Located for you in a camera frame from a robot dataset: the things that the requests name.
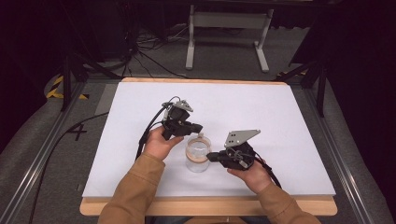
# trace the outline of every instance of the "clear plastic cup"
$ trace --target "clear plastic cup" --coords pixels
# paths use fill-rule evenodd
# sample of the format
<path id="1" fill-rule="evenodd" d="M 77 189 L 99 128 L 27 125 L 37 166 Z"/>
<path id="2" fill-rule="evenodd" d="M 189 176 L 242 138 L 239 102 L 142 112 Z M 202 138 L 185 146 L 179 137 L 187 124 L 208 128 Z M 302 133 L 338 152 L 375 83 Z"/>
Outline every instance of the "clear plastic cup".
<path id="1" fill-rule="evenodd" d="M 210 140 L 203 133 L 192 136 L 186 146 L 187 168 L 195 173 L 205 171 L 210 164 L 206 155 L 211 151 Z"/>

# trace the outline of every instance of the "hand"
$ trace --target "hand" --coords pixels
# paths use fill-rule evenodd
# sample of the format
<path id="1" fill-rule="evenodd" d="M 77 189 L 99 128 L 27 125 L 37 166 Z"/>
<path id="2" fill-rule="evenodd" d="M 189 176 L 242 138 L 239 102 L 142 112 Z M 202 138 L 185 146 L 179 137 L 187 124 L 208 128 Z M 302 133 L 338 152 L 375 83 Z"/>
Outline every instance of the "hand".
<path id="1" fill-rule="evenodd" d="M 227 169 L 227 172 L 245 181 L 247 187 L 256 194 L 272 183 L 267 171 L 257 161 L 246 171 Z"/>
<path id="2" fill-rule="evenodd" d="M 168 156 L 172 147 L 184 139 L 184 137 L 174 137 L 166 141 L 163 138 L 164 130 L 165 128 L 163 126 L 151 130 L 148 133 L 148 141 L 146 142 L 144 149 L 145 152 L 162 161 Z"/>

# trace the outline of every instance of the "white tabletop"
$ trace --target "white tabletop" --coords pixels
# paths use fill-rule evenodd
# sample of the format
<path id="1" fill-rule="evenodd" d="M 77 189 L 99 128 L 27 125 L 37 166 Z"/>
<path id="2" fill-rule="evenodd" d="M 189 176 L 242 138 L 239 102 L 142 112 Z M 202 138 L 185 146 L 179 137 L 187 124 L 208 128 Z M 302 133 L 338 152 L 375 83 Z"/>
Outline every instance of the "white tabletop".
<path id="1" fill-rule="evenodd" d="M 248 140 L 291 195 L 334 195 L 303 116 L 287 85 L 121 82 L 107 118 L 83 197 L 111 197 L 134 163 L 138 141 L 161 104 L 188 101 L 188 121 L 204 126 L 212 150 L 224 149 L 228 131 L 260 129 Z M 165 159 L 157 197 L 253 195 L 219 163 L 203 173 L 185 166 L 185 140 Z"/>

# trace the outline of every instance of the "tan sleeve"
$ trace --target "tan sleeve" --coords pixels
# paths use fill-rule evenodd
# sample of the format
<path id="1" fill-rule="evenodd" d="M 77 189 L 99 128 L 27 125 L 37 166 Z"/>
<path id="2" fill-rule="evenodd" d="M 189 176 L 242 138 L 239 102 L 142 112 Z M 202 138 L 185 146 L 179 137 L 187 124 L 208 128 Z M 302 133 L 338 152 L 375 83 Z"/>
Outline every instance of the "tan sleeve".
<path id="1" fill-rule="evenodd" d="M 297 202 L 275 184 L 269 185 L 258 194 L 264 213 L 271 223 L 311 224 L 320 223 L 318 219 L 304 212 Z"/>
<path id="2" fill-rule="evenodd" d="M 165 163 L 144 153 L 118 184 L 111 201 L 104 207 L 98 223 L 144 224 Z"/>

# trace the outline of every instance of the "metal stand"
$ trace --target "metal stand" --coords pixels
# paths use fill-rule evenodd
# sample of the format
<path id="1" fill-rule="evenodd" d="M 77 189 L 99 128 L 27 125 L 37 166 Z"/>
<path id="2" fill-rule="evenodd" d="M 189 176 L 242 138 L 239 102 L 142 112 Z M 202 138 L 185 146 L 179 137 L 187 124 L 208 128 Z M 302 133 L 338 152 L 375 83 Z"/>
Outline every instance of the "metal stand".
<path id="1" fill-rule="evenodd" d="M 244 14 L 244 13 L 217 13 L 217 12 L 195 12 L 194 6 L 190 7 L 190 41 L 187 49 L 186 69 L 191 70 L 194 61 L 194 27 L 227 27 L 227 28 L 245 28 L 245 29 L 262 29 L 259 41 L 255 41 L 257 57 L 262 67 L 262 71 L 269 71 L 268 63 L 265 60 L 262 46 L 270 27 L 274 11 L 268 10 L 267 14 Z"/>
<path id="2" fill-rule="evenodd" d="M 310 89 L 314 85 L 315 81 L 318 81 L 318 95 L 317 95 L 317 110 L 322 118 L 323 114 L 323 103 L 324 103 L 324 92 L 326 87 L 327 70 L 323 63 L 311 62 L 303 64 L 288 73 L 284 73 L 282 77 L 277 77 L 273 81 L 286 81 L 287 79 L 297 76 L 303 71 L 308 70 L 301 81 L 301 86 L 305 89 Z"/>
<path id="3" fill-rule="evenodd" d="M 85 58 L 84 56 L 77 54 L 77 53 L 70 53 L 66 55 L 64 58 L 64 104 L 62 106 L 61 111 L 65 111 L 66 108 L 69 106 L 71 101 L 71 74 L 74 75 L 77 82 L 86 82 L 88 79 L 88 74 L 83 67 L 83 64 L 87 64 L 92 67 L 97 72 L 104 74 L 105 76 L 112 78 L 112 79 L 122 79 L 122 77 L 108 71 L 98 63 Z"/>

